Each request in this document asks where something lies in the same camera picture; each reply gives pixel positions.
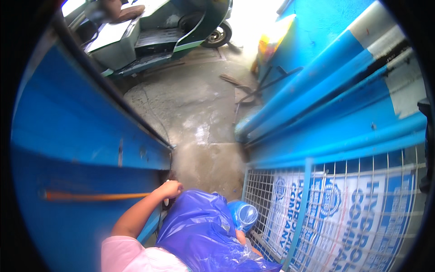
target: concrete floor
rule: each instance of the concrete floor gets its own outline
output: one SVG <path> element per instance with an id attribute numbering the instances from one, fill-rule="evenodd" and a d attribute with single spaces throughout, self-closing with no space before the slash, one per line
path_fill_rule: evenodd
<path id="1" fill-rule="evenodd" d="M 196 50 L 202 55 L 213 51 Z M 220 79 L 221 73 L 252 88 L 256 85 L 246 67 L 221 60 L 138 74 L 128 79 L 124 98 L 157 132 L 166 137 L 167 131 L 170 143 L 177 145 L 172 170 L 185 188 L 217 191 L 230 201 L 241 197 L 246 159 L 234 140 L 234 85 Z"/>
<path id="2" fill-rule="evenodd" d="M 217 191 L 228 201 L 241 198 L 246 157 L 234 140 L 234 85 L 219 75 L 227 73 L 255 89 L 249 68 L 261 33 L 275 20 L 281 2 L 234 2 L 228 21 L 241 52 L 223 46 L 219 56 L 217 50 L 198 47 L 184 58 L 185 65 L 125 78 L 120 87 L 139 115 L 177 145 L 172 170 L 185 188 Z M 238 116 L 248 109 L 241 107 Z"/>

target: orange stick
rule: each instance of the orange stick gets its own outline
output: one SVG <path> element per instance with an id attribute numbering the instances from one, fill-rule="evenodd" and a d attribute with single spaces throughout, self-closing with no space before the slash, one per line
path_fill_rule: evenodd
<path id="1" fill-rule="evenodd" d="M 106 194 L 106 195 L 77 195 L 59 191 L 45 191 L 44 198 L 48 201 L 110 201 L 130 198 L 144 198 L 150 193 L 134 194 Z"/>

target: sidecar floor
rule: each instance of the sidecar floor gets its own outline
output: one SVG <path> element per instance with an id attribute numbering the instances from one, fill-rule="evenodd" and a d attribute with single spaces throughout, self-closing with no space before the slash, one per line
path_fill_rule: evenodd
<path id="1" fill-rule="evenodd" d="M 176 43 L 184 33 L 178 28 L 161 28 L 142 31 L 134 48 L 148 47 L 156 44 Z"/>
<path id="2" fill-rule="evenodd" d="M 142 71 L 144 67 L 151 68 L 155 65 L 160 65 L 171 60 L 172 52 L 170 53 L 157 53 L 153 55 L 138 58 L 133 63 L 126 67 L 119 69 L 113 73 L 113 76 L 126 76 Z"/>

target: purple plastic bag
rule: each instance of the purple plastic bag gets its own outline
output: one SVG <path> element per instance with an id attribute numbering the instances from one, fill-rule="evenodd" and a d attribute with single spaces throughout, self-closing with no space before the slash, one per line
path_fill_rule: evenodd
<path id="1" fill-rule="evenodd" d="M 156 246 L 168 250 L 193 272 L 270 271 L 282 265 L 241 245 L 225 197 L 200 190 L 180 195 L 166 216 Z"/>

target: metal wire mesh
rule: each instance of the metal wire mesh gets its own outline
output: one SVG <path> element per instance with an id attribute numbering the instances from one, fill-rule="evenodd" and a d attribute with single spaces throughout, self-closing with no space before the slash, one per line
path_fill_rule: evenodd
<path id="1" fill-rule="evenodd" d="M 267 260 L 281 262 L 297 242 L 288 271 L 394 271 L 423 216 L 425 195 L 418 183 L 426 172 L 424 145 L 314 165 L 302 217 L 297 212 L 304 203 L 297 200 L 304 172 L 302 167 L 248 170 L 243 200 L 259 213 L 248 234 L 253 245 Z M 279 202 L 278 195 L 290 200 Z M 293 237 L 300 219 L 302 232 Z"/>

